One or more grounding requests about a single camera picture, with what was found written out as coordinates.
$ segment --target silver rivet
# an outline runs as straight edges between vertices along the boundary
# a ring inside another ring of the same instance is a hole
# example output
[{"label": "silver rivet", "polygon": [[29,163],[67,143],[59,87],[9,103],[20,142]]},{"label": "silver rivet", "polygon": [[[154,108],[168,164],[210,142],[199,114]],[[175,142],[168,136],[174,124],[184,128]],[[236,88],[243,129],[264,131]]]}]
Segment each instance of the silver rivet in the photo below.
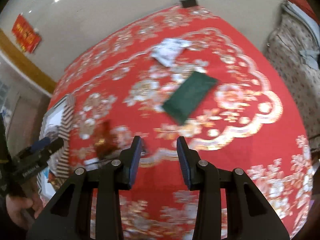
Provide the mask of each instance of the silver rivet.
[{"label": "silver rivet", "polygon": [[78,168],[78,169],[76,169],[75,173],[76,173],[77,175],[81,175],[82,173],[84,173],[84,168]]},{"label": "silver rivet", "polygon": [[111,162],[111,164],[112,164],[113,166],[119,166],[120,163],[121,163],[121,160],[113,160],[113,161]]},{"label": "silver rivet", "polygon": [[206,160],[199,160],[199,165],[201,166],[207,166],[208,162]]},{"label": "silver rivet", "polygon": [[242,175],[243,174],[243,170],[241,168],[236,168],[235,169],[236,174],[238,175]]}]

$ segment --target wooden trim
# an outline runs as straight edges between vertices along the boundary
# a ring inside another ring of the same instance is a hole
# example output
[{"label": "wooden trim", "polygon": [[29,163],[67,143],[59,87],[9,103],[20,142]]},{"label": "wooden trim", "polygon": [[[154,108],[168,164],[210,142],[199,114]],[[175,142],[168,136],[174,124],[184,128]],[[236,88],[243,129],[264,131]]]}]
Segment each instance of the wooden trim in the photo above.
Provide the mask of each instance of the wooden trim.
[{"label": "wooden trim", "polygon": [[56,86],[49,76],[43,73],[35,64],[31,62],[4,34],[0,29],[0,50],[8,57],[8,59],[28,78],[34,81],[37,85],[53,93]]}]

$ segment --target human hand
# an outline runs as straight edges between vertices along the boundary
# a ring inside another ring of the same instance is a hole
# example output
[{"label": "human hand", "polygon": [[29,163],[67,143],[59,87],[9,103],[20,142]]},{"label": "human hand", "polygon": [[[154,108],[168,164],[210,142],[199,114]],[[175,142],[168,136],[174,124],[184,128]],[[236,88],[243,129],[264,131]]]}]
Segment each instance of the human hand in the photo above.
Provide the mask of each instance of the human hand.
[{"label": "human hand", "polygon": [[22,215],[22,209],[32,208],[35,211],[35,218],[43,210],[42,201],[37,193],[33,193],[32,198],[19,196],[6,196],[6,207],[9,217],[17,226],[28,230],[28,221]]}]

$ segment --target red tablecloth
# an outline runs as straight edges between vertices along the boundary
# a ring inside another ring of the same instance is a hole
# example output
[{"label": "red tablecloth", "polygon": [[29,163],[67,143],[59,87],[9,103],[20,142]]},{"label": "red tablecloth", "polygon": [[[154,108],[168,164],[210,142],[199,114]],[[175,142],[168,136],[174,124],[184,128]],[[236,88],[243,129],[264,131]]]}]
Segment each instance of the red tablecloth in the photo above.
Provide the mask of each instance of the red tablecloth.
[{"label": "red tablecloth", "polygon": [[[164,38],[192,46],[165,68],[150,57]],[[192,71],[217,78],[185,125],[162,111],[162,103]],[[95,157],[94,127],[111,120],[119,147],[144,138],[136,183],[121,192],[125,235],[191,239],[197,192],[183,183],[176,139],[216,167],[244,169],[293,236],[308,214],[312,169],[299,113],[286,86],[263,55],[237,30],[203,8],[175,6],[136,21],[79,56],[65,71],[51,106],[66,93],[76,98],[70,165]],[[227,234],[223,199],[222,236]]]}]

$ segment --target green cloth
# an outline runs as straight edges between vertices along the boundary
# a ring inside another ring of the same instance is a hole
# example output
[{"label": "green cloth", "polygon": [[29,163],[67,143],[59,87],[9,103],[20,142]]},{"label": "green cloth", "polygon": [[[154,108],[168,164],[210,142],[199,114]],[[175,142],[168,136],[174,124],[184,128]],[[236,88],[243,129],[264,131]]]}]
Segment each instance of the green cloth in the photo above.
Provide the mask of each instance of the green cloth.
[{"label": "green cloth", "polygon": [[217,81],[217,79],[209,77],[206,74],[193,72],[171,97],[164,102],[162,108],[179,125],[183,125]]}]

